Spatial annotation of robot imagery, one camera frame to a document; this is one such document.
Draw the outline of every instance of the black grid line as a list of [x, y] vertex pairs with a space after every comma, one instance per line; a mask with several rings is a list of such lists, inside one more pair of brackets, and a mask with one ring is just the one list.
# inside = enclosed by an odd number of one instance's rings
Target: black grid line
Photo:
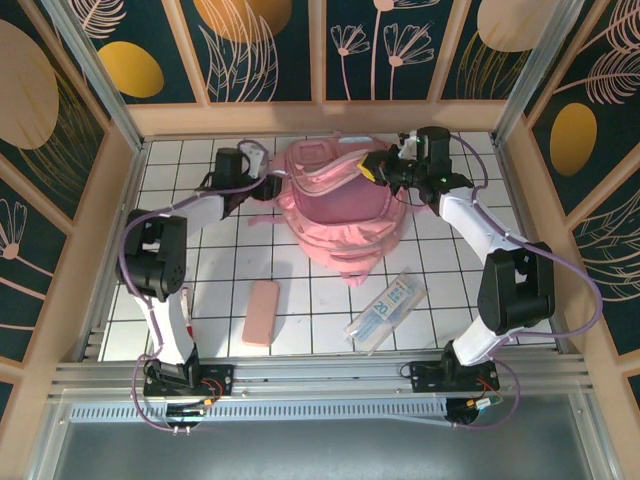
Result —
[[236, 228], [236, 246], [233, 252], [233, 282], [231, 283], [231, 307], [229, 310], [229, 336], [227, 337], [229, 341], [227, 342], [227, 357], [231, 356], [231, 330], [233, 328], [233, 294], [236, 286], [235, 278], [236, 278], [236, 265], [238, 262], [238, 232], [240, 231], [240, 217], [237, 217], [237, 228]]
[[[265, 140], [268, 141], [268, 143], [271, 143], [271, 141], [273, 141], [273, 148], [272, 151], [274, 153], [278, 152], [278, 144], [277, 144], [277, 138], [278, 137], [268, 137], [266, 139], [256, 139], [258, 141], [262, 141], [265, 146], [267, 146], [267, 143], [265, 143]], [[211, 156], [209, 159], [209, 169], [211, 170], [213, 168], [213, 165], [215, 164], [215, 152], [216, 152], [216, 147], [217, 147], [217, 142], [219, 142], [220, 139], [213, 139], [213, 142], [211, 144]], [[168, 190], [168, 189], [141, 189], [140, 192], [138, 192], [138, 201], [137, 201], [137, 205], [140, 205], [140, 194], [144, 193], [144, 192], [169, 192], [172, 194], [172, 198], [175, 198], [175, 195], [178, 192], [181, 191], [192, 191], [193, 189], [183, 189], [183, 188], [175, 188], [177, 186], [177, 180], [178, 180], [178, 175], [180, 173], [180, 166], [182, 165], [186, 165], [185, 163], [182, 162], [182, 157], [184, 154], [184, 142], [181, 142], [180, 144], [180, 150], [179, 150], [179, 154], [178, 154], [178, 160], [177, 163], [158, 163], [158, 164], [148, 164], [145, 168], [145, 173], [143, 176], [143, 184], [144, 184], [144, 180], [147, 178], [147, 174], [148, 174], [148, 168], [149, 166], [154, 166], [154, 167], [169, 167], [169, 168], [175, 168], [175, 176], [174, 176], [174, 189], [173, 190]], [[466, 151], [466, 149], [462, 149], [461, 153], [457, 153], [457, 154], [452, 154], [452, 156], [456, 156], [457, 158], [459, 158], [460, 156], [464, 155], [465, 158], [465, 162], [467, 164], [467, 168], [469, 169], [469, 172], [471, 173], [471, 168], [470, 168], [470, 162], [471, 159], [469, 158], [470, 153]], [[507, 188], [507, 195], [509, 196], [509, 200], [511, 199], [510, 195], [509, 195], [509, 190], [508, 190], [508, 185], [506, 184], [506, 180], [505, 177], [503, 175], [503, 178], [496, 178], [492, 180], [501, 180], [503, 182], [505, 182], [505, 187]], [[513, 209], [512, 205], [492, 205], [491, 207], [489, 207], [490, 210], [495, 209], [495, 208], [510, 208]], [[280, 215], [280, 213], [276, 210], [276, 209], [272, 209], [271, 210], [271, 216], [272, 217], [276, 217]], [[430, 271], [427, 272], [425, 271], [425, 268], [421, 268], [421, 271], [418, 272], [411, 272], [412, 274], [415, 275], [422, 275], [423, 281], [424, 281], [424, 285], [427, 288], [427, 305], [428, 308], [417, 308], [415, 309], [416, 311], [430, 311], [431, 314], [434, 311], [439, 311], [439, 310], [456, 310], [456, 309], [460, 309], [460, 308], [464, 308], [464, 306], [456, 306], [456, 307], [437, 307], [437, 308], [433, 308], [432, 303], [431, 303], [431, 298], [430, 298], [430, 292], [429, 292], [429, 284], [428, 284], [428, 280], [427, 280], [427, 276], [428, 274], [438, 274], [438, 273], [458, 273], [461, 277], [462, 280], [462, 285], [464, 288], [464, 292], [465, 292], [465, 298], [466, 298], [466, 302], [467, 302], [467, 309], [469, 310], [469, 314], [472, 317], [473, 320], [473, 313], [472, 313], [472, 308], [471, 308], [471, 302], [469, 302], [469, 292], [467, 289], [467, 285], [464, 279], [464, 274], [463, 272], [468, 271], [468, 272], [479, 272], [482, 270], [477, 270], [477, 269], [471, 269], [471, 270], [462, 270], [462, 266], [461, 266], [461, 262], [460, 262], [460, 256], [459, 256], [459, 252], [457, 249], [457, 245], [455, 244], [455, 239], [456, 238], [460, 238], [459, 236], [456, 237], [456, 235], [454, 234], [453, 229], [449, 226], [449, 231], [451, 232], [450, 236], [446, 236], [444, 234], [442, 235], [438, 235], [438, 238], [421, 238], [424, 237], [424, 235], [421, 235], [418, 232], [418, 225], [417, 222], [420, 220], [420, 214], [414, 214], [414, 213], [410, 213], [410, 215], [413, 218], [414, 221], [414, 230], [415, 230], [415, 238], [409, 238], [409, 239], [402, 239], [400, 240], [401, 242], [417, 242], [418, 243], [418, 253], [419, 253], [419, 258], [420, 258], [420, 262], [421, 264], [423, 263], [423, 256], [425, 255], [425, 252], [423, 252], [423, 248], [428, 248], [429, 244], [425, 243], [425, 245], [421, 245], [421, 241], [424, 242], [428, 242], [430, 240], [454, 240], [454, 248], [456, 251], [456, 256], [457, 256], [457, 261], [458, 261], [458, 266], [460, 267], [459, 270], [443, 270], [443, 271]], [[195, 256], [196, 257], [196, 265], [195, 265], [195, 281], [193, 283], [193, 288], [192, 288], [192, 295], [191, 295], [191, 299], [190, 299], [190, 304], [191, 304], [191, 311], [193, 312], [195, 309], [195, 295], [196, 295], [196, 291], [198, 290], [198, 288], [202, 288], [204, 287], [206, 283], [213, 283], [213, 282], [231, 282], [231, 302], [230, 302], [230, 308], [229, 308], [229, 315], [225, 315], [225, 316], [209, 316], [209, 317], [194, 317], [194, 319], [197, 319], [199, 321], [203, 320], [203, 319], [225, 319], [229, 321], [229, 331], [228, 331], [228, 335], [227, 335], [227, 356], [230, 355], [230, 349], [231, 349], [231, 332], [232, 332], [232, 327], [233, 327], [233, 320], [239, 320], [244, 318], [243, 316], [238, 315], [235, 311], [234, 311], [234, 302], [233, 302], [233, 296], [236, 293], [236, 289], [235, 289], [235, 282], [239, 281], [238, 279], [236, 279], [236, 275], [237, 275], [237, 267], [238, 267], [238, 254], [239, 254], [239, 250], [241, 248], [255, 248], [256, 246], [263, 246], [263, 247], [271, 247], [271, 273], [270, 273], [270, 278], [271, 280], [277, 281], [277, 280], [295, 280], [295, 279], [307, 279], [308, 281], [308, 285], [309, 285], [309, 299], [308, 299], [308, 311], [309, 311], [309, 334], [310, 334], [310, 349], [311, 349], [311, 353], [313, 354], [314, 352], [314, 339], [313, 339], [313, 320], [314, 317], [317, 317], [318, 314], [316, 313], [314, 315], [313, 312], [313, 283], [314, 280], [316, 278], [326, 278], [326, 277], [339, 277], [339, 274], [335, 274], [335, 275], [313, 275], [312, 274], [312, 261], [310, 259], [307, 260], [307, 268], [308, 268], [308, 272], [307, 275], [301, 275], [301, 276], [289, 276], [289, 277], [276, 277], [274, 276], [274, 272], [273, 272], [273, 262], [274, 262], [274, 256], [275, 256], [275, 247], [276, 246], [292, 246], [292, 245], [297, 245], [297, 243], [293, 240], [291, 241], [279, 241], [278, 243], [276, 243], [276, 236], [275, 236], [275, 229], [272, 227], [271, 229], [271, 241], [270, 242], [265, 242], [265, 243], [258, 243], [258, 245], [238, 245], [238, 236], [239, 236], [239, 229], [240, 229], [240, 217], [253, 217], [255, 216], [254, 214], [249, 214], [249, 213], [244, 213], [242, 212], [242, 208], [237, 209], [235, 212], [233, 212], [233, 214], [231, 215], [233, 217], [236, 218], [236, 242], [235, 245], [229, 245], [227, 247], [225, 246], [212, 246], [212, 247], [207, 247], [207, 248], [234, 248], [234, 264], [233, 264], [233, 277], [223, 280], [223, 279], [216, 279], [216, 280], [198, 280], [198, 275], [200, 275], [201, 273], [199, 272], [200, 270], [200, 257], [201, 257], [201, 249], [204, 248], [202, 247], [202, 234], [200, 234], [200, 238], [198, 239], [198, 245], [197, 246], [191, 246], [189, 247], [190, 250], [197, 248], [198, 249], [198, 254]], [[380, 275], [384, 275], [385, 276], [385, 284], [388, 286], [389, 282], [390, 282], [390, 278], [389, 276], [391, 275], [389, 273], [387, 264], [386, 264], [386, 258], [382, 258], [382, 262], [383, 262], [383, 267], [384, 267], [384, 273], [376, 273], [376, 274], [372, 274], [371, 276], [380, 276]], [[111, 322], [133, 322], [133, 321], [143, 321], [144, 318], [141, 319], [131, 319], [131, 320], [114, 320], [113, 317], [116, 314], [116, 306], [117, 306], [117, 301], [118, 301], [118, 295], [119, 295], [120, 291], [118, 290], [115, 295], [114, 295], [114, 305], [113, 308], [110, 311], [110, 315], [109, 315], [109, 319], [110, 321], [108, 322], [108, 331], [106, 332], [105, 335], [105, 348], [103, 349], [103, 357], [104, 354], [106, 353], [106, 350], [108, 348], [108, 339], [109, 339], [109, 334], [111, 331]], [[345, 312], [345, 311], [340, 311], [340, 312], [323, 312], [323, 315], [337, 315], [337, 314], [348, 314], [350, 317], [350, 321], [353, 322], [354, 319], [357, 317], [357, 315], [359, 315], [360, 312], [354, 312], [353, 311], [353, 298], [352, 298], [352, 292], [351, 289], [348, 289], [348, 294], [349, 294], [349, 311]], [[294, 316], [300, 316], [300, 315], [306, 315], [306, 314], [300, 314], [300, 313], [291, 313], [291, 314], [278, 314], [278, 317], [294, 317]], [[431, 315], [431, 326], [432, 326], [432, 330], [433, 330], [433, 335], [434, 335], [434, 341], [436, 342], [436, 345], [438, 345], [438, 339], [437, 339], [437, 332], [435, 329], [435, 323], [433, 321], [433, 315]], [[147, 338], [147, 344], [150, 340], [150, 333], [147, 334], [148, 338]], [[394, 349], [398, 350], [398, 346], [397, 346], [397, 339], [395, 336], [395, 331], [393, 332], [393, 341], [394, 341]], [[272, 349], [271, 346], [269, 347], [269, 355], [272, 354]]]
[[[415, 215], [413, 216], [413, 228], [415, 228], [416, 230], [416, 237], [418, 236], [418, 225], [417, 225], [417, 221], [415, 218]], [[449, 231], [451, 232], [451, 238], [453, 239], [453, 230], [451, 230], [451, 227], [449, 227]], [[424, 272], [424, 259], [422, 257], [422, 248], [420, 247], [420, 240], [416, 240], [418, 243], [418, 253], [420, 255], [420, 264], [422, 265], [422, 280], [424, 281], [424, 288], [427, 291], [427, 305], [429, 305], [429, 310], [431, 310], [431, 297], [429, 295], [429, 284], [427, 283], [427, 274]], [[435, 322], [433, 321], [433, 315], [430, 315], [429, 318], [431, 319], [431, 330], [433, 330], [433, 341], [436, 342], [436, 347], [438, 346], [438, 340], [437, 340], [437, 335], [436, 335], [436, 325]]]

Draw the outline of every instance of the leaf line drawing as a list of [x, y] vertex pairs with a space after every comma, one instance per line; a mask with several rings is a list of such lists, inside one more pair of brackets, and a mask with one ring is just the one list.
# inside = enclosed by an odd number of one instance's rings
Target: leaf line drawing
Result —
[[209, 53], [206, 87], [214, 102], [271, 101], [278, 86], [278, 52], [271, 27], [256, 18], [245, 1], [248, 28], [231, 0], [221, 7], [211, 0], [202, 2], [211, 25], [220, 34], [210, 35], [199, 26]]
[[69, 3], [90, 38], [109, 38], [127, 14], [124, 0], [69, 0]]
[[416, 65], [430, 62], [434, 57], [434, 49], [427, 48], [431, 43], [429, 27], [407, 25], [398, 36], [398, 24], [384, 27], [384, 44], [391, 65], [391, 79], [389, 81], [389, 100], [393, 100], [393, 82], [396, 68], [405, 65]]
[[[0, 261], [17, 260], [41, 274], [53, 277], [53, 273], [34, 265], [20, 256], [20, 242], [26, 225], [27, 207], [20, 202], [15, 202], [13, 209], [11, 209], [6, 199], [0, 199]], [[0, 283], [39, 300], [45, 299], [45, 295], [42, 293], [19, 285], [9, 279], [0, 277]]]
[[589, 42], [578, 54], [606, 36], [611, 47], [595, 61], [587, 78], [560, 86], [563, 92], [585, 85], [592, 103], [623, 105], [640, 87], [640, 0], [619, 0], [609, 19], [609, 26]]
[[344, 83], [344, 91], [347, 94], [347, 100], [351, 100], [349, 92], [349, 83], [347, 82], [347, 72], [344, 65], [344, 58], [349, 55], [364, 53], [371, 48], [371, 44], [366, 41], [366, 34], [362, 30], [362, 24], [357, 27], [348, 25], [344, 30], [340, 25], [331, 27], [331, 39], [340, 55], [340, 65], [342, 67], [342, 82]]
[[623, 105], [624, 98], [633, 96], [640, 87], [640, 49], [605, 53], [593, 64], [587, 78], [564, 85], [554, 93], [581, 84], [585, 84], [591, 102]]
[[530, 50], [523, 51], [515, 64], [505, 71], [504, 66], [511, 52], [500, 52], [488, 47], [476, 31], [469, 40], [458, 66], [456, 74], [458, 98], [468, 100], [486, 98], [484, 90], [489, 87], [489, 82], [491, 82], [489, 99], [507, 98], [530, 54]]
[[618, 0], [609, 19], [609, 26], [585, 43], [578, 54], [606, 35], [609, 44], [619, 52], [640, 47], [640, 1]]
[[[54, 71], [58, 83], [60, 113], [53, 135], [35, 150], [18, 149], [35, 176], [66, 201], [75, 203], [82, 195], [91, 170], [98, 137], [84, 103], [67, 81]], [[32, 108], [40, 105], [33, 100]]]
[[640, 297], [639, 220], [640, 191], [619, 207], [590, 216], [578, 226], [578, 249], [606, 301]]
[[378, 34], [380, 32], [382, 12], [389, 12], [394, 9], [431, 7], [438, 3], [440, 3], [440, 0], [373, 0], [377, 13], [375, 26], [373, 27], [373, 49], [371, 51], [371, 100], [376, 99], [376, 54], [378, 53]]

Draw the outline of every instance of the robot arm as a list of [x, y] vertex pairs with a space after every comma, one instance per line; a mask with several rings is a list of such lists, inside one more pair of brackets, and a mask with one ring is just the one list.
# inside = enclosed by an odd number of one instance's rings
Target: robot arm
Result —
[[[480, 258], [484, 265], [478, 295], [480, 314], [445, 347], [443, 362], [449, 364], [445, 367], [449, 372], [482, 364], [511, 333], [531, 328], [553, 314], [552, 262], [511, 241], [529, 243], [473, 199], [473, 185], [468, 179], [452, 173], [448, 130], [425, 127], [401, 136], [401, 140], [401, 149], [373, 152], [363, 159], [360, 168], [367, 178], [389, 186], [394, 194], [400, 188], [417, 188], [420, 199], [458, 230]], [[536, 246], [550, 251], [544, 244]]]

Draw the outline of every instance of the yellow circle pattern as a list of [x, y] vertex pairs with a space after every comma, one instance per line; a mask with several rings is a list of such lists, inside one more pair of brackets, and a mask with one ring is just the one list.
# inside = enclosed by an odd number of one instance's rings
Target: yellow circle pattern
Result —
[[589, 107], [581, 103], [565, 106], [551, 128], [551, 164], [560, 175], [570, 177], [584, 167], [596, 144], [598, 123]]
[[98, 51], [116, 88], [132, 97], [148, 98], [164, 87], [158, 62], [146, 50], [129, 42], [112, 42]]
[[264, 18], [274, 37], [289, 23], [291, 0], [194, 0], [196, 9], [207, 26], [216, 35], [234, 42], [247, 40], [237, 23], [238, 20], [241, 21], [245, 32], [249, 32], [250, 12], [247, 11], [245, 2], [256, 20]]

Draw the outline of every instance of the white tile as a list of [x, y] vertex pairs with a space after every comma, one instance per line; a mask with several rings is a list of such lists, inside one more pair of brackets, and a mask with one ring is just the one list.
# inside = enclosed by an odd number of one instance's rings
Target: white tile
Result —
[[273, 226], [273, 243], [274, 245], [296, 245], [298, 239], [289, 225], [281, 223]]
[[467, 163], [467, 158], [464, 155], [451, 156], [451, 171], [453, 173], [464, 175], [466, 178], [471, 178], [471, 173], [469, 172], [469, 164]]
[[385, 257], [387, 273], [400, 273], [405, 268], [411, 272], [422, 269], [420, 252], [417, 242], [400, 242], [398, 246]]
[[273, 202], [260, 202], [253, 198], [247, 198], [240, 205], [240, 215], [271, 215]]
[[386, 273], [386, 270], [384, 267], [384, 257], [383, 257], [380, 259], [378, 263], [376, 263], [376, 266], [371, 269], [371, 271], [369, 272], [369, 275], [384, 275], [385, 273]]
[[235, 252], [235, 248], [201, 248], [197, 280], [233, 280]]
[[436, 348], [429, 310], [414, 310], [396, 327], [396, 348], [415, 350]]
[[[474, 180], [484, 180], [484, 173], [478, 159], [471, 154], [467, 154], [469, 159], [469, 168], [471, 169], [471, 178]], [[502, 178], [502, 172], [498, 165], [498, 159], [495, 155], [480, 155], [482, 163], [487, 168], [487, 175], [489, 180], [496, 180]]]
[[271, 247], [240, 247], [236, 253], [236, 280], [271, 278]]
[[508, 207], [511, 205], [509, 194], [502, 180], [489, 180], [489, 186], [478, 191], [478, 199], [487, 207]]
[[178, 163], [180, 159], [181, 141], [153, 142], [149, 154], [149, 165]]
[[[525, 329], [525, 332], [538, 332], [538, 333], [552, 333], [551, 325], [549, 324], [549, 320], [542, 320], [533, 328]], [[518, 341], [521, 345], [535, 345], [535, 344], [549, 344], [555, 343], [555, 339], [547, 338], [547, 337], [530, 337], [530, 336], [522, 336], [518, 337]]]
[[259, 222], [249, 225], [251, 217], [240, 217], [238, 223], [238, 245], [260, 246], [273, 244], [273, 225], [267, 222]]
[[493, 145], [491, 144], [491, 137], [487, 132], [465, 132], [462, 133], [462, 138], [467, 141], [478, 153], [493, 154]]
[[273, 247], [273, 278], [309, 276], [309, 257], [298, 245]]
[[427, 273], [431, 308], [466, 307], [462, 276], [460, 273]]
[[149, 165], [144, 174], [142, 190], [173, 190], [177, 165]]
[[180, 163], [211, 163], [213, 140], [185, 140]]
[[[460, 136], [459, 132], [451, 132], [451, 135], [456, 135], [456, 136]], [[456, 140], [455, 138], [452, 138], [451, 141], [449, 141], [449, 154], [450, 155], [464, 155], [464, 149], [462, 148], [462, 144]]]
[[348, 313], [312, 317], [313, 353], [353, 352], [353, 343], [344, 329], [351, 323]]
[[480, 291], [482, 272], [463, 272], [462, 276], [464, 277], [464, 286], [467, 289], [469, 305], [475, 307], [478, 305], [478, 292]]
[[469, 270], [482, 270], [482, 262], [480, 257], [473, 251], [471, 245], [465, 240], [456, 240], [456, 249], [458, 250], [458, 257], [460, 258], [460, 268], [464, 271]]
[[271, 355], [311, 353], [311, 317], [277, 317]]
[[369, 276], [359, 287], [350, 288], [352, 311], [363, 311], [386, 288], [387, 279], [384, 275]]
[[468, 308], [432, 310], [431, 315], [436, 329], [438, 348], [444, 348], [449, 340], [458, 338], [471, 325], [471, 313]]
[[109, 327], [103, 361], [135, 360], [147, 346], [147, 322], [112, 322]]
[[198, 268], [198, 254], [197, 248], [190, 248], [187, 250], [187, 271], [185, 272], [185, 282], [196, 281], [196, 269]]
[[191, 321], [193, 340], [200, 358], [226, 357], [229, 349], [228, 318], [196, 318]]
[[431, 240], [437, 238], [451, 238], [451, 228], [449, 224], [428, 210], [415, 215], [416, 226], [418, 228], [418, 238], [420, 240]]
[[312, 278], [311, 308], [314, 314], [349, 312], [349, 287], [340, 277]]
[[453, 240], [421, 240], [420, 253], [425, 272], [454, 272], [460, 269]]
[[233, 247], [236, 244], [238, 217], [227, 217], [202, 229], [202, 247]]
[[228, 317], [231, 315], [233, 282], [198, 282], [193, 299], [193, 318]]
[[511, 207], [493, 207], [489, 209], [504, 225], [515, 233], [520, 233], [516, 214]]
[[168, 207], [173, 201], [173, 192], [170, 190], [159, 192], [141, 192], [138, 199], [138, 208], [143, 210], [158, 210]]
[[176, 190], [194, 190], [202, 183], [204, 177], [209, 173], [208, 163], [187, 163], [178, 167], [178, 179], [176, 180]]
[[339, 277], [340, 272], [331, 270], [330, 268], [320, 265], [319, 263], [311, 260], [311, 276], [312, 277]]
[[275, 146], [276, 139], [275, 137], [251, 137], [247, 138], [247, 140], [253, 140], [254, 142], [258, 142], [269, 152], [269, 156], [273, 156], [275, 154]]
[[144, 318], [142, 309], [136, 303], [135, 297], [127, 291], [127, 287], [118, 287], [118, 298], [113, 309], [113, 320], [140, 320]]
[[253, 347], [242, 341], [244, 318], [231, 319], [231, 336], [229, 337], [230, 357], [258, 357], [269, 355], [269, 347]]
[[276, 137], [276, 153], [284, 152], [293, 142], [304, 139], [305, 137]]
[[413, 214], [409, 213], [405, 216], [404, 233], [402, 234], [402, 240], [415, 240], [416, 239], [416, 227], [413, 220]]
[[245, 317], [247, 315], [247, 307], [249, 306], [249, 298], [251, 298], [254, 282], [255, 280], [241, 280], [233, 283], [232, 316]]
[[277, 280], [280, 285], [278, 315], [303, 315], [311, 313], [309, 279]]

